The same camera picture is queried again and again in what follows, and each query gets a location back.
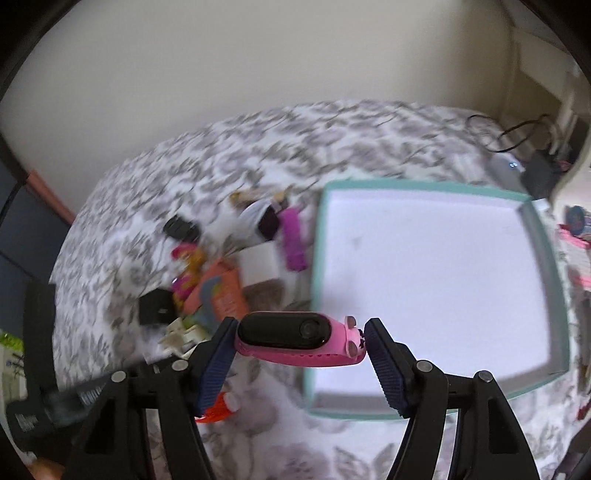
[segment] power adapter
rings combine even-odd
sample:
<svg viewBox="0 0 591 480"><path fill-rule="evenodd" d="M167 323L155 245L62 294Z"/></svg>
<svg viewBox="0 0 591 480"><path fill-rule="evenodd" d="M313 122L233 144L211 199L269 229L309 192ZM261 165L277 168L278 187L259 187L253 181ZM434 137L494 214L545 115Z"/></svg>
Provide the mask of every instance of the power adapter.
<svg viewBox="0 0 591 480"><path fill-rule="evenodd" d="M562 174L556 155L547 150L536 150L521 174L521 183L534 200L547 199Z"/></svg>

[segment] open box lid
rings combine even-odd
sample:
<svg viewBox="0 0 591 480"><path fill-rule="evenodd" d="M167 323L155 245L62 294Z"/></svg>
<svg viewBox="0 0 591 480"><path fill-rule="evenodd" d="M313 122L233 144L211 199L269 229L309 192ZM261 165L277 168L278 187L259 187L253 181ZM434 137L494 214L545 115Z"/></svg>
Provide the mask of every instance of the open box lid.
<svg viewBox="0 0 591 480"><path fill-rule="evenodd" d="M527 195L406 180L326 186L317 220L313 309L392 338L449 374L490 370L504 393L569 368L567 310L554 251ZM311 412L397 418L369 359L306 369Z"/></svg>

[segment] black cable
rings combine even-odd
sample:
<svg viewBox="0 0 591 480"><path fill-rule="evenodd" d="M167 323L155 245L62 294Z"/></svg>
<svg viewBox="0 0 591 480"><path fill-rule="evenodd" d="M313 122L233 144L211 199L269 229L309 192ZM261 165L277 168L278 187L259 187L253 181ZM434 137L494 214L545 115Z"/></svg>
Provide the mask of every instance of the black cable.
<svg viewBox="0 0 591 480"><path fill-rule="evenodd" d="M17 183L10 191L10 194L8 195L8 198L6 199L6 202L4 202L4 205L0 208L0 225L2 225L2 222L6 218L6 215L8 214L8 209L12 205L12 202L16 198L17 193L20 191L21 187L22 187L22 184Z"/></svg>
<svg viewBox="0 0 591 480"><path fill-rule="evenodd" d="M512 145L508 148L502 148L500 150L494 150L492 148L489 148L488 145L484 145L482 143L480 143L479 139L478 139L478 135L476 132L474 132L471 127L470 127L470 123L472 119L475 118L483 118L486 120L491 120L491 121L495 121L492 117L487 116L487 115L482 115L479 113L476 113L474 115L470 115L468 118L466 118L466 130L468 130L472 136L476 139L476 141L482 146L482 148L484 148L485 150L491 152L491 153L507 153L510 152L511 150L514 150L518 147L520 147L523 143L527 142L531 137L534 136L534 134L538 131L538 127L540 125L543 125L544 127L546 127L548 129L548 133L550 134L550 140L548 142L547 145L547 150L549 150L549 148L552 145L552 131L547 123L547 121L544 121L546 119L550 119L550 116L547 113L544 113L542 115L540 115L536 120L526 120L524 122L521 122L513 127L508 128L507 130L501 132L500 135L497 136L497 138L495 138L494 141L498 142L501 140L501 138L503 138L504 136L510 134L511 132L514 132L515 130L519 130L522 127L525 127L526 125L533 125L534 127L529 131L529 133L522 138L521 140L519 140L515 145Z"/></svg>

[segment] white plastic piece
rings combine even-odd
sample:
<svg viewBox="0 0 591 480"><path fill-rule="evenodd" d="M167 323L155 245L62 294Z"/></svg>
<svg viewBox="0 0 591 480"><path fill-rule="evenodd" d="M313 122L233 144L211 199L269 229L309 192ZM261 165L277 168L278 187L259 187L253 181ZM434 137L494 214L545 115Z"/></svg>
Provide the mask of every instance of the white plastic piece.
<svg viewBox="0 0 591 480"><path fill-rule="evenodd" d="M550 205L550 202L547 199L533 200L531 204L540 213L546 213L552 209L552 205Z"/></svg>
<svg viewBox="0 0 591 480"><path fill-rule="evenodd" d="M160 344L171 350L177 357L186 360L198 344L209 339L210 336L200 325L193 325L186 329L183 321L178 318L166 327L166 335L160 340Z"/></svg>
<svg viewBox="0 0 591 480"><path fill-rule="evenodd" d="M283 288L281 259L276 242L245 248L232 256L238 263L244 295L262 288Z"/></svg>
<svg viewBox="0 0 591 480"><path fill-rule="evenodd" d="M223 400L232 413L236 413L240 409L240 399L232 392L225 392Z"/></svg>

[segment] blue textured finger pad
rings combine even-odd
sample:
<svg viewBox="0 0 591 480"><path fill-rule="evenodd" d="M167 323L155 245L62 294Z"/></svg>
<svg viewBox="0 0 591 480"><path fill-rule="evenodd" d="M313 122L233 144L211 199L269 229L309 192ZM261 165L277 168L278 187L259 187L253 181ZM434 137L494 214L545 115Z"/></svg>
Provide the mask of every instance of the blue textured finger pad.
<svg viewBox="0 0 591 480"><path fill-rule="evenodd" d="M379 383L382 385L388 405L399 412L407 410L408 401L404 379L390 356L388 349L371 323L365 325L364 334L369 359L374 366Z"/></svg>
<svg viewBox="0 0 591 480"><path fill-rule="evenodd" d="M201 378L197 409L202 413L213 407L222 390L223 383L226 381L226 376L236 355L235 336L236 326L229 328L224 334Z"/></svg>

